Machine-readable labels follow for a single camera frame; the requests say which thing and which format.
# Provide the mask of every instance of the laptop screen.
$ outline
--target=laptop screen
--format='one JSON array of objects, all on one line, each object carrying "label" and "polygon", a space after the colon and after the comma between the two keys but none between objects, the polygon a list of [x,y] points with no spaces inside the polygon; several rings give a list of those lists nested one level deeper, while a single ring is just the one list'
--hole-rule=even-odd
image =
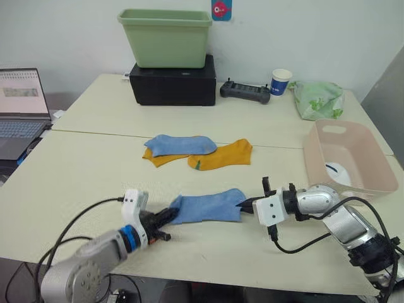
[{"label": "laptop screen", "polygon": [[36,69],[0,69],[0,116],[49,118]]}]

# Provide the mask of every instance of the orange sock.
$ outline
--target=orange sock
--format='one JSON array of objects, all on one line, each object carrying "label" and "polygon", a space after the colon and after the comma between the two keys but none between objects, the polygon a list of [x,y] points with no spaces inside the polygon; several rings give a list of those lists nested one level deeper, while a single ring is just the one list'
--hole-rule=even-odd
[{"label": "orange sock", "polygon": [[249,165],[252,148],[246,139],[240,139],[232,144],[218,147],[209,155],[190,155],[188,165],[198,170],[218,169],[219,167],[237,164]]},{"label": "orange sock", "polygon": [[154,166],[159,167],[162,166],[163,164],[166,164],[168,162],[171,162],[173,160],[181,159],[181,158],[186,158],[188,155],[169,155],[169,156],[158,156],[158,157],[153,157],[153,152],[151,149],[147,148],[145,151],[145,154],[143,155],[143,159],[150,160],[153,162]]}]

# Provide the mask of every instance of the blue and white paper cup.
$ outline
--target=blue and white paper cup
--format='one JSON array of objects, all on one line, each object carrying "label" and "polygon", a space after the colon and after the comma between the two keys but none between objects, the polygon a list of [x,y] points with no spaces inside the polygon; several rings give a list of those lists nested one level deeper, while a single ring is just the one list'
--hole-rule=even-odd
[{"label": "blue and white paper cup", "polygon": [[292,76],[293,74],[286,69],[275,69],[272,72],[271,95],[282,96]]}]

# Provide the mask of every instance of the white wall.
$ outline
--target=white wall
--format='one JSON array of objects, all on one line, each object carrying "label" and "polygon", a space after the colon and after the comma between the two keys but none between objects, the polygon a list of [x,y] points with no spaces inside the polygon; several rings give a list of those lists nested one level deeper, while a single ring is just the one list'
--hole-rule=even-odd
[{"label": "white wall", "polygon": [[[362,100],[404,41],[403,0],[233,2],[232,21],[210,30],[219,80],[266,83],[287,68]],[[133,66],[124,8],[209,11],[210,0],[0,0],[0,66],[38,67],[48,101],[68,105],[98,74]]]}]

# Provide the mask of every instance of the sticker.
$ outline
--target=sticker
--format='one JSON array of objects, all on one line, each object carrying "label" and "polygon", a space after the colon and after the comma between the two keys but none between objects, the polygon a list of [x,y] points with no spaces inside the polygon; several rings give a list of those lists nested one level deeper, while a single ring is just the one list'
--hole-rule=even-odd
[{"label": "sticker", "polygon": [[232,18],[232,0],[211,0],[212,19],[214,21],[230,21]]},{"label": "sticker", "polygon": [[6,97],[38,97],[36,88],[3,88]]}]

